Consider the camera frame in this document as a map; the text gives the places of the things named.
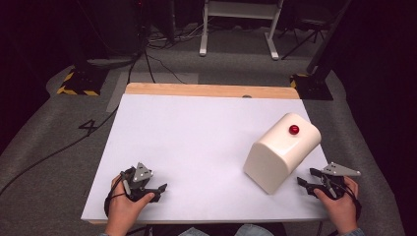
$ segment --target gray carpet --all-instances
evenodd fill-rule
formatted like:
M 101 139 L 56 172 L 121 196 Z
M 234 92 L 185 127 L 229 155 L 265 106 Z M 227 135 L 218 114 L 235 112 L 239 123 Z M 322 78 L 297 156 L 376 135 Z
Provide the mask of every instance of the gray carpet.
M 177 75 L 196 75 L 192 81 L 199 84 L 289 87 L 289 76 L 305 73 L 321 41 L 308 42 L 287 60 L 272 61 L 265 30 L 211 33 L 206 57 L 199 56 L 198 37 L 170 49 L 148 49 L 148 54 Z M 274 41 L 281 55 L 295 45 L 292 33 Z M 173 75 L 169 78 L 170 73 L 158 61 L 149 62 L 157 82 L 178 83 Z M 101 96 L 56 94 L 70 69 L 51 78 L 47 85 L 51 97 L 1 155 L 0 187 L 31 164 L 82 137 L 86 131 L 79 130 L 80 125 L 90 119 L 96 124 L 104 121 L 110 114 L 108 110 L 117 104 L 119 79 L 129 67 L 109 72 Z M 133 70 L 133 80 L 140 80 L 147 71 L 143 57 Z M 360 184 L 359 200 L 363 205 L 360 227 L 367 235 L 404 235 L 392 191 L 352 119 L 343 86 L 333 73 L 327 83 L 334 101 L 304 100 L 304 104 L 312 123 L 322 132 L 328 161 L 362 172 L 355 178 Z M 0 197 L 1 235 L 96 235 L 103 231 L 103 225 L 89 224 L 80 217 L 113 118 L 90 137 L 25 173 L 7 189 Z M 288 235 L 316 235 L 319 227 L 317 221 L 284 225 Z M 325 222 L 322 235 L 333 230 L 331 223 Z

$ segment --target white box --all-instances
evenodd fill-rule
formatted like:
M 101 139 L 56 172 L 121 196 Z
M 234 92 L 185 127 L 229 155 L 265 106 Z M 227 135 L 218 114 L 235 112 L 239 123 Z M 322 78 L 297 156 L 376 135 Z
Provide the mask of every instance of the white box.
M 244 171 L 271 195 L 321 140 L 309 121 L 287 113 L 254 142 Z

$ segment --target hazard tape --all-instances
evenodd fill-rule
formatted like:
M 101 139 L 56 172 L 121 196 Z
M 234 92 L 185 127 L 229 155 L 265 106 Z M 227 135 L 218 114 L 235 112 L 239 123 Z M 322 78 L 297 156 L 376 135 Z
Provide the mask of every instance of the hazard tape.
M 74 79 L 75 69 L 72 69 L 70 73 L 65 77 L 64 82 L 61 87 L 57 90 L 56 93 L 65 93 L 69 95 L 100 95 L 100 90 L 90 90 L 90 89 L 76 89 L 68 88 L 68 84 L 72 82 L 71 79 Z

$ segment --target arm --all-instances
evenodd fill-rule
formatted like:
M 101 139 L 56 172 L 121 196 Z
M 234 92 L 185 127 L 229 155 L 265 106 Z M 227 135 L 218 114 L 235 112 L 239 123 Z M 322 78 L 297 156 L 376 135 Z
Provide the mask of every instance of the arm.
M 111 186 L 114 185 L 117 178 L 113 179 Z M 105 233 L 108 235 L 125 236 L 135 223 L 142 209 L 154 197 L 154 193 L 149 193 L 137 202 L 132 202 L 124 193 L 123 185 L 119 182 L 110 202 L 108 222 L 105 229 Z
M 358 184 L 349 177 L 344 177 L 344 182 L 357 198 Z M 339 234 L 347 234 L 358 229 L 356 206 L 349 195 L 345 194 L 341 199 L 334 201 L 319 189 L 315 189 L 314 193 L 325 205 L 330 220 L 336 226 Z

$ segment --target dark background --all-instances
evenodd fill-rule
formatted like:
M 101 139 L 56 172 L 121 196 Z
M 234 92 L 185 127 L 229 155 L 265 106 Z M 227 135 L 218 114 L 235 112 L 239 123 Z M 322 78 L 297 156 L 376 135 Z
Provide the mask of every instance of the dark background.
M 82 2 L 91 23 L 77 1 L 17 0 L 0 9 L 0 152 L 48 99 L 47 81 L 74 64 L 60 27 L 75 30 L 72 36 L 85 58 L 109 54 L 90 24 L 102 29 L 101 35 L 112 47 L 135 51 L 135 13 L 120 14 L 131 11 L 132 1 L 120 2 L 124 7 L 114 8 L 111 1 Z M 203 3 L 176 0 L 177 27 L 200 22 Z M 412 195 L 417 180 L 417 21 L 413 9 L 406 2 L 352 1 L 319 62 L 319 66 L 330 66 L 345 86 L 353 117 L 395 194 L 409 235 L 416 229 L 412 220 L 417 208 Z M 105 11 L 113 11 L 113 22 L 123 22 L 125 27 L 106 24 L 100 15 Z

